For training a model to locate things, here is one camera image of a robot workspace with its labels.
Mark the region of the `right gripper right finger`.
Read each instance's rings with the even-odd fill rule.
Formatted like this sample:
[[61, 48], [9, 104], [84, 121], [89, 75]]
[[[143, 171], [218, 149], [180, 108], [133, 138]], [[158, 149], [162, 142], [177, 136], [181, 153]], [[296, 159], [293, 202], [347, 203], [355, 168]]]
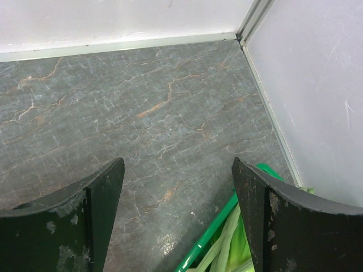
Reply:
[[362, 208], [308, 193], [235, 158], [256, 271], [361, 271]]

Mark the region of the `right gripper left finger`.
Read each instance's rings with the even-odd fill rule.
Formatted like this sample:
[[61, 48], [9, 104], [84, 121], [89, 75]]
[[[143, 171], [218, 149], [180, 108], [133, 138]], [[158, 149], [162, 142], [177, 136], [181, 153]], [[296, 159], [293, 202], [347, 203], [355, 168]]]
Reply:
[[1, 271], [103, 271], [125, 164], [1, 210]]

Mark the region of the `green leafy vegetable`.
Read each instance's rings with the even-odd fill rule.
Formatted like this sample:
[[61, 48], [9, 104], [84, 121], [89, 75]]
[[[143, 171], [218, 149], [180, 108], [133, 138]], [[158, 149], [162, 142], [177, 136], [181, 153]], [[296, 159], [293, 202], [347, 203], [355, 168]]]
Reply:
[[234, 271], [251, 258], [240, 208], [234, 207], [221, 233], [195, 269], [188, 271]]

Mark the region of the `green vegetable tray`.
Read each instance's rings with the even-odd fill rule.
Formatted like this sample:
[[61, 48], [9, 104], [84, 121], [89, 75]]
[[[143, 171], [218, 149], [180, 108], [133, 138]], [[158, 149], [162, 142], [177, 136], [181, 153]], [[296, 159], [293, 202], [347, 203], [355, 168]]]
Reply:
[[[270, 166], [267, 164], [257, 164], [256, 165], [260, 170], [263, 172], [281, 180], [284, 181], [284, 179], [275, 172]], [[233, 189], [233, 195], [225, 205], [225, 207], [219, 212], [219, 214], [216, 216], [216, 218], [212, 221], [210, 226], [207, 228], [207, 230], [201, 235], [199, 240], [196, 242], [196, 244], [192, 247], [192, 249], [187, 253], [187, 255], [184, 257], [182, 262], [177, 266], [175, 271], [187, 271], [189, 269], [195, 269], [197, 268], [197, 265], [202, 261], [202, 259], [205, 257], [209, 249], [212, 247], [212, 245], [220, 238], [220, 235], [222, 233], [222, 230], [224, 228], [224, 225], [229, 217], [233, 213], [233, 210], [238, 205], [238, 197], [235, 192], [235, 189]], [[250, 251], [248, 247], [248, 242], [246, 238], [246, 233], [244, 232], [244, 237], [241, 238], [240, 244], [241, 246], [244, 246], [243, 248], [243, 257], [242, 261], [239, 261], [239, 266], [246, 264], [250, 256]]]

